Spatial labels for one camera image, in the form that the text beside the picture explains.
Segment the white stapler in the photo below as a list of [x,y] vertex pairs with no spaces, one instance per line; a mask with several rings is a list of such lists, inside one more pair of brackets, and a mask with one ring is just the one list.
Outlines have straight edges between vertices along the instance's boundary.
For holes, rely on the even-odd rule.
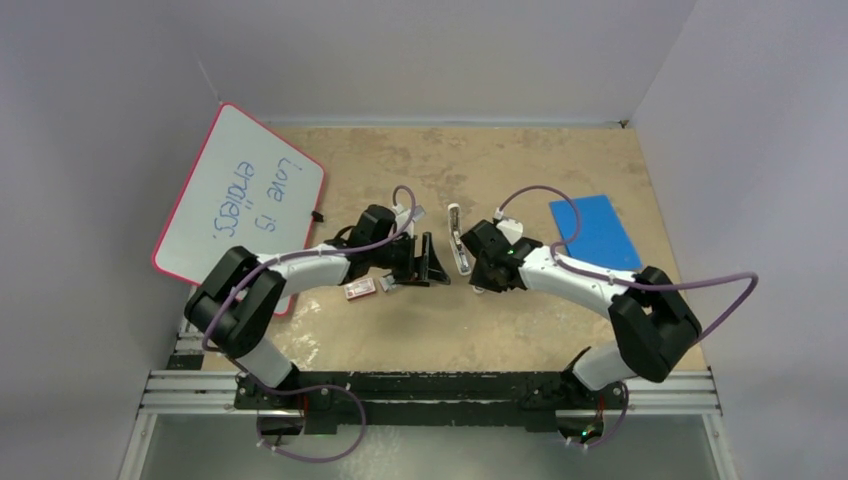
[[448,230],[451,236],[451,249],[454,260],[461,276],[471,274],[472,267],[466,254],[466,250],[461,241],[461,207],[458,203],[450,203],[447,207],[448,212]]

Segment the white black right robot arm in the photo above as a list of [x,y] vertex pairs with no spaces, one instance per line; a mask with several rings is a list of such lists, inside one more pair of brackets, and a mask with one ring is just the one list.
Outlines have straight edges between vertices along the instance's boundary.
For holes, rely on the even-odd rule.
[[569,260],[538,240],[506,234],[482,220],[461,234],[473,257],[470,284],[502,293],[540,291],[607,319],[613,341],[588,347],[561,374],[564,399],[584,407],[600,391],[630,378],[663,382],[696,343],[702,326],[661,269],[610,270]]

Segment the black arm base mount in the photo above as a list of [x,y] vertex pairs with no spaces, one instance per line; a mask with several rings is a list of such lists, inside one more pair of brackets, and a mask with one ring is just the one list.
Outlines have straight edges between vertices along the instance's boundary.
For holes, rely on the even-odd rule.
[[520,427],[531,433],[578,436],[598,430],[604,412],[625,403],[615,383],[577,398],[564,392],[562,371],[366,372],[304,371],[294,390],[237,381],[234,406],[304,416],[309,434],[334,434],[342,425]]

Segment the red white staple box sleeve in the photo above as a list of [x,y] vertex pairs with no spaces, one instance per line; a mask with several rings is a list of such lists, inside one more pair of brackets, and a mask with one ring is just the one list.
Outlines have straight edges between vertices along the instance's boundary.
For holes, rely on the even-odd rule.
[[347,301],[367,297],[377,292],[376,284],[372,278],[363,278],[350,282],[345,284],[343,289]]

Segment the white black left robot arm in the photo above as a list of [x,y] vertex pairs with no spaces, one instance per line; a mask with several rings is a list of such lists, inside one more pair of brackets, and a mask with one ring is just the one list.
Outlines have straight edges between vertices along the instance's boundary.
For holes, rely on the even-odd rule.
[[413,225],[412,211],[371,204],[356,224],[310,249],[258,255],[232,247],[189,298],[184,317],[203,333],[205,346],[215,346],[260,382],[264,401],[287,408],[297,399],[298,369],[266,336],[279,300],[350,284],[372,268],[388,271],[399,285],[450,284],[431,233],[416,235]]

